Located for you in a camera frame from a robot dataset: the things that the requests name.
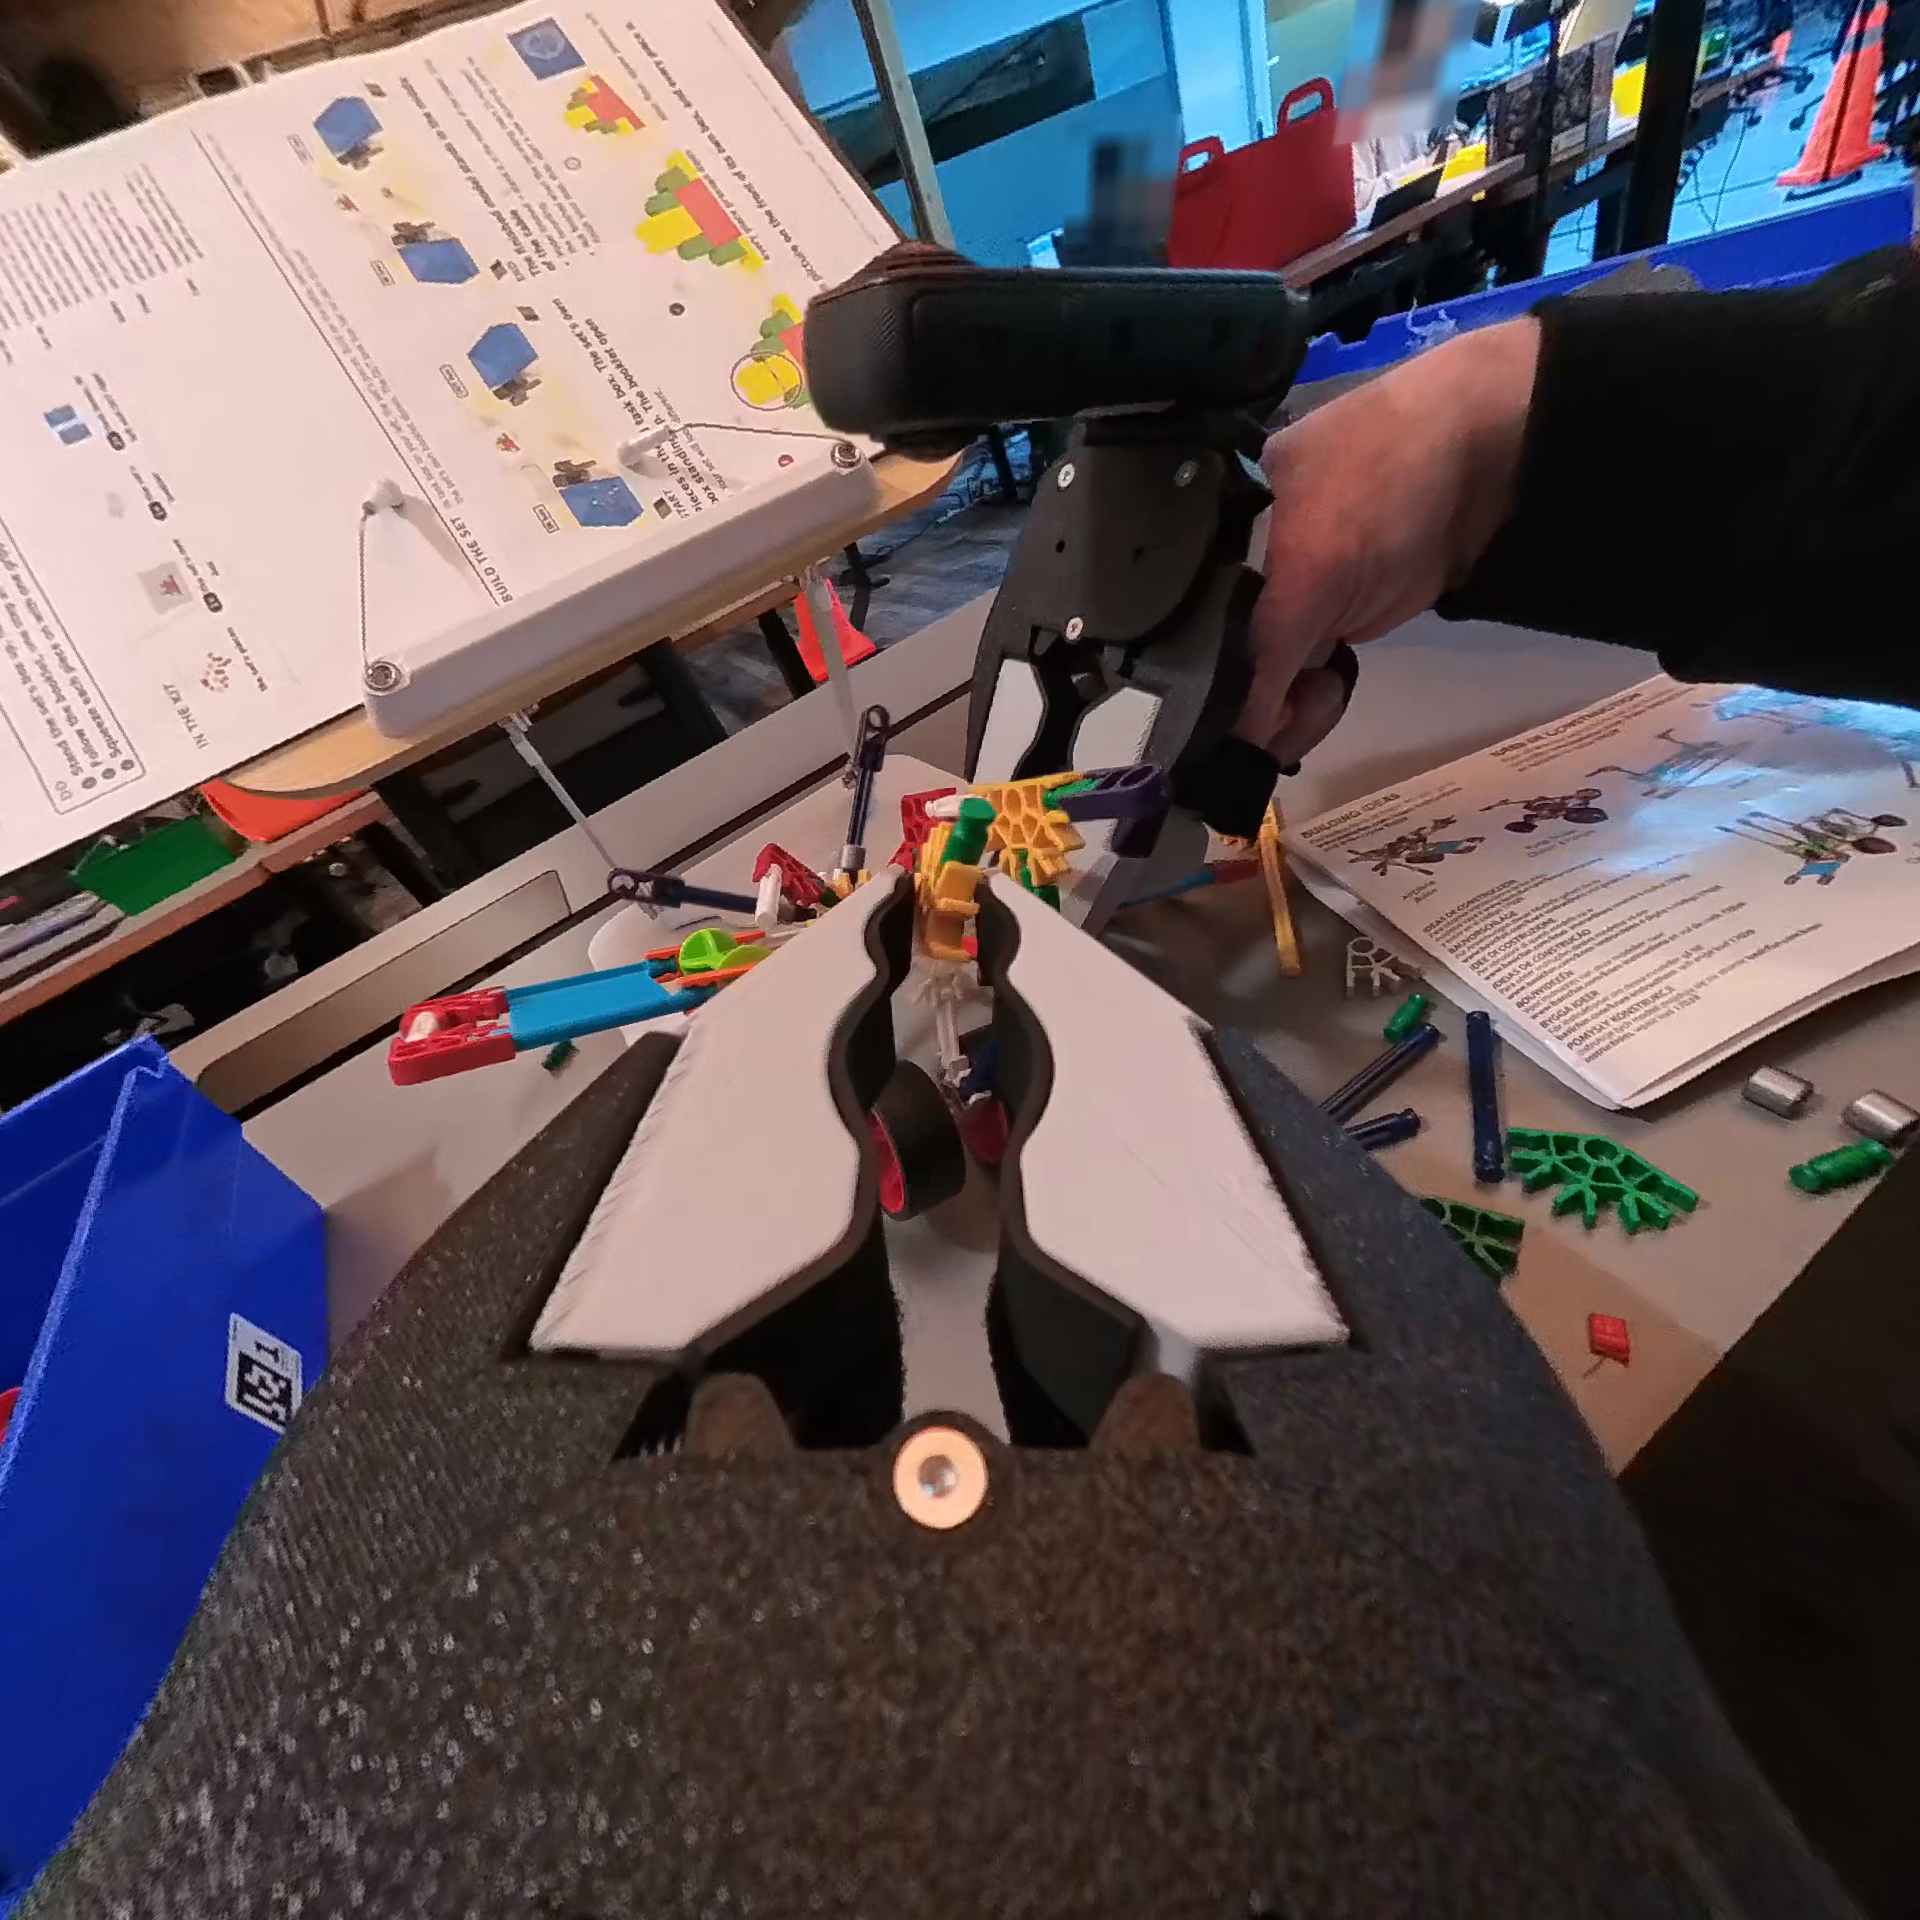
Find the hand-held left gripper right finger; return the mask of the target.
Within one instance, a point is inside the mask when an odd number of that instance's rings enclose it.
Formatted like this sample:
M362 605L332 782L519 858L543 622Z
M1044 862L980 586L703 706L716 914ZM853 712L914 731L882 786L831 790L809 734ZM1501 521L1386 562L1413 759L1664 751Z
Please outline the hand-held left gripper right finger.
M1210 1025L1002 874L975 959L1007 1119L996 1286L1037 1384L1191 1384L1210 1359L1344 1349Z

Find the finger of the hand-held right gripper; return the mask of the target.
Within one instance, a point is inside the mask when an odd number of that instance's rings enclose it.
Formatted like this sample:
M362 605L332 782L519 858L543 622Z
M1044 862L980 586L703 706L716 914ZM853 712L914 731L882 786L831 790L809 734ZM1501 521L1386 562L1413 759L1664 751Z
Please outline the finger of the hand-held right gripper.
M966 776L1014 782L1064 773L1085 712L1082 624L1041 618L1017 592L996 592L975 645Z
M1150 737L1159 694L1121 688L1093 706L1071 734L1071 766L1088 774L1151 761ZM1201 866L1201 824L1173 807L1150 854L1119 851L1119 823L1077 824L1082 847L1071 854L1071 923L1103 929L1130 899L1156 893Z

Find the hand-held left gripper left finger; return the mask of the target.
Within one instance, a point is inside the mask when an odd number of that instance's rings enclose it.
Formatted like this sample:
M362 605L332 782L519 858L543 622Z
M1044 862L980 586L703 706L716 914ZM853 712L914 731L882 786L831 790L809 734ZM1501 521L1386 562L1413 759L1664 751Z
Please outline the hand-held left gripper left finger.
M533 1352L712 1357L830 1288L890 1302L870 1115L912 929L912 883L886 871L690 1018Z

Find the colourful construction toy model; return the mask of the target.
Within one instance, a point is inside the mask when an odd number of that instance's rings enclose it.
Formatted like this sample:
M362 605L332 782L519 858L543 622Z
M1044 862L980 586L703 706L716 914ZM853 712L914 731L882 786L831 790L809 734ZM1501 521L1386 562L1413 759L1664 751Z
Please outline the colourful construction toy model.
M856 719L847 767L847 830L833 864L816 869L780 842L765 842L752 864L748 893L701 887L660 871L612 871L607 889L629 904L701 909L701 923L671 935L639 959L560 976L526 987L455 992L408 1006L389 1042L389 1074L416 1087L503 1065L522 1050L545 1050L618 1025L688 1016L720 990L748 977L775 951L821 923L873 874L866 830L873 824L889 714L880 706ZM912 990L934 1023L937 1066L912 1062L894 1069L870 1106L880 1165L880 1207L889 1217L922 1216L958 1195L966 1167L996 1167L1009 1135L1009 1112L999 1090L996 1042L986 1029L966 1034L959 1011L977 985L975 959L938 965L918 952L914 851L925 802L973 792L996 807L992 871L1009 877L1044 904L1064 906L1071 854L1082 847L1077 824L1119 823L1119 851L1150 851L1173 803L1173 783L1143 761L1100 773L1070 766L1058 774L922 789L901 799L901 842L890 866L912 881Z

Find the person's right forearm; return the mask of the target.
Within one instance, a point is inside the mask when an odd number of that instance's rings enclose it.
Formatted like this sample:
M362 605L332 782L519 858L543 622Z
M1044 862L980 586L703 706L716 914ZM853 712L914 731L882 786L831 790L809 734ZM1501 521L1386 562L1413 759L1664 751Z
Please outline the person's right forearm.
M1917 706L1917 263L1537 302L1512 503L1439 617Z

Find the person's right hand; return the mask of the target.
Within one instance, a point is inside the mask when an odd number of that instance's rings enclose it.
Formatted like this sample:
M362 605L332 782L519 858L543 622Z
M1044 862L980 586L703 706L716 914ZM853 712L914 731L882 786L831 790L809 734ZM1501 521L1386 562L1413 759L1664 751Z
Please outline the person's right hand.
M1237 736L1280 766L1340 721L1332 666L1431 609L1511 514L1542 331L1485 327L1346 390L1264 447L1264 583Z

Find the small orange cone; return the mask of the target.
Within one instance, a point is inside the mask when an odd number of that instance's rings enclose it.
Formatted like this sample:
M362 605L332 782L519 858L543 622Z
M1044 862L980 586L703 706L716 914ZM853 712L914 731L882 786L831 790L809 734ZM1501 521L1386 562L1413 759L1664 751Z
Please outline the small orange cone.
M830 678L828 631L831 631L831 649L842 665L860 665L880 650L873 638L853 622L838 592L828 581L804 589L792 603L792 614L797 624L794 645L810 685L822 685Z

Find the loose yellow plastic rod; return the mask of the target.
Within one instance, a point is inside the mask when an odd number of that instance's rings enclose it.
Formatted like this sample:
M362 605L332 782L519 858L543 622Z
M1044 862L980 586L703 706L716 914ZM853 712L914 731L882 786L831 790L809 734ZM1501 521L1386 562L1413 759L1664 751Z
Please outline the loose yellow plastic rod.
M1280 803L1268 802L1256 830L1255 850L1271 919L1271 931L1277 951L1277 966L1282 977L1297 977L1305 971L1300 935L1288 903L1288 864L1285 850L1285 826Z

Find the large green fan connector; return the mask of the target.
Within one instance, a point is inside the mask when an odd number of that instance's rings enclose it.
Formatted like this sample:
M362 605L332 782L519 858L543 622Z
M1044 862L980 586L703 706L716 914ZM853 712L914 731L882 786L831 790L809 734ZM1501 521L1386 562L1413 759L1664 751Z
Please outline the large green fan connector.
M1450 1237L1482 1278L1506 1285L1519 1265L1525 1221L1474 1202L1426 1193L1418 1207Z
M1665 1231L1698 1207L1690 1186L1608 1135L1511 1127L1504 1147L1521 1190L1549 1193L1551 1214L1586 1230L1608 1216L1624 1234Z

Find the white document stand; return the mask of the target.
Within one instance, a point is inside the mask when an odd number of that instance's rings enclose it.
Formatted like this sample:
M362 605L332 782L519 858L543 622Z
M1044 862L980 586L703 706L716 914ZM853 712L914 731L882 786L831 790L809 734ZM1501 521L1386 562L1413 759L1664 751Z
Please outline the white document stand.
M792 599L831 552L928 504L958 465L958 451L816 447L765 491L658 542L617 543L503 605L460 592L461 569L424 529L424 503L378 481L346 534L356 703L231 767L228 782L272 799L383 783L660 641L706 640Z

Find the orange storage bin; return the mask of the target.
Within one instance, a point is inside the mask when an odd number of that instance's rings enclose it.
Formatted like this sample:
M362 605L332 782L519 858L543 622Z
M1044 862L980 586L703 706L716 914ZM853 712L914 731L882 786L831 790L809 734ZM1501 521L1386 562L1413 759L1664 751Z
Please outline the orange storage bin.
M342 798L287 799L257 794L226 778L207 778L199 786L199 798L214 819L250 846L274 846L326 819L369 817L378 823L385 817L385 809L373 790L353 790Z

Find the blue plastic bin with tag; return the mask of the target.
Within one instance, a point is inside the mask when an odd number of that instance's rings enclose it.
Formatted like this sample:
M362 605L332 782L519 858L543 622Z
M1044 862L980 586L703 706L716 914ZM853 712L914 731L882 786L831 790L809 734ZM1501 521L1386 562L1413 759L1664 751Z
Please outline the blue plastic bin with tag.
M5 1915L152 1703L325 1368L325 1239L156 1039L5 1115Z

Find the green storage bin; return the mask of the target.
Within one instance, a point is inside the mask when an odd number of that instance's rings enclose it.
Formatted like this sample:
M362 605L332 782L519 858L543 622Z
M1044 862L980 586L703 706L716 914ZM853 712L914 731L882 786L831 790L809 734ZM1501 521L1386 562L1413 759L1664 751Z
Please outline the green storage bin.
M146 819L130 837L96 839L68 877L120 914L138 915L228 869L240 847L224 823L191 810L176 819Z

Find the white printed instruction sheet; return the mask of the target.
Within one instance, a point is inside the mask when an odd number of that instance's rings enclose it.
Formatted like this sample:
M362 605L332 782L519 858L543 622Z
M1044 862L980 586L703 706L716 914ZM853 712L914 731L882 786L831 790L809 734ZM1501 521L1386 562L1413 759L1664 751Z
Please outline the white printed instruction sheet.
M504 6L5 175L5 871L356 703L374 485L503 605L831 450L804 309L894 239L722 5Z

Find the large orange traffic cone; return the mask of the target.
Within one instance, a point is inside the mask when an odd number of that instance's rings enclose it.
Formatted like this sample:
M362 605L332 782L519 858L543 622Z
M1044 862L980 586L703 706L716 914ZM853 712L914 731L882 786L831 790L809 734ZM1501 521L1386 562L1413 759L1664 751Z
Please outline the large orange traffic cone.
M1887 2L1854 2L1842 19L1828 81L1799 160L1777 174L1785 193L1810 193L1861 175L1885 154L1874 136Z

